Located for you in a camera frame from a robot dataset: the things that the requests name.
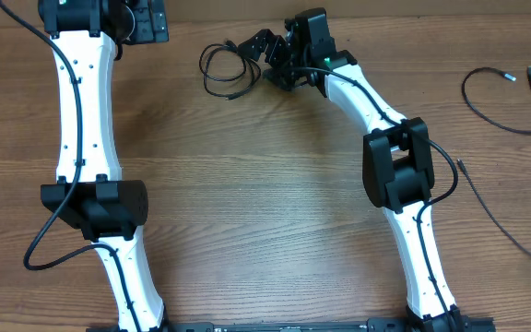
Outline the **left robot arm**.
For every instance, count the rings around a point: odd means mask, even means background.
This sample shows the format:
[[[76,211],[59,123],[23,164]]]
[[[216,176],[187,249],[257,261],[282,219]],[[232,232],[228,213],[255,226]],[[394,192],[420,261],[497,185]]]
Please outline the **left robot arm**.
[[[118,308],[116,331],[165,331],[168,318],[144,246],[148,192],[123,178],[112,128],[112,67],[125,45],[169,39],[161,0],[41,0],[54,45],[61,148],[41,202],[81,231],[106,270]]]

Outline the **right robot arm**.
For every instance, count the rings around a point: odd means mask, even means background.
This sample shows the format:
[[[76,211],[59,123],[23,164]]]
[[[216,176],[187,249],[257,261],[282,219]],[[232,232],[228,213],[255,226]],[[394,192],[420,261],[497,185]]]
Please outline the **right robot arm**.
[[[265,77],[280,89],[308,84],[339,107],[363,134],[362,182],[395,236],[407,283],[407,330],[462,331],[464,319],[444,277],[434,239],[431,153],[438,148],[420,118],[406,118],[373,89],[358,61],[339,51],[323,8],[285,22],[286,35],[260,30],[240,56],[269,64]]]

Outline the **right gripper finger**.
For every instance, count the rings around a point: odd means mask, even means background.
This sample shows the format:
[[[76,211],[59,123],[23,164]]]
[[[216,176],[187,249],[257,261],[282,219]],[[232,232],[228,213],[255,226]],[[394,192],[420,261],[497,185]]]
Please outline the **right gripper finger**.
[[[259,30],[253,37],[238,45],[237,53],[254,61],[257,61],[262,53],[269,57],[275,40],[276,36],[271,30]]]
[[[293,71],[269,68],[264,73],[264,78],[274,86],[285,91],[293,91],[298,87],[298,78]]]

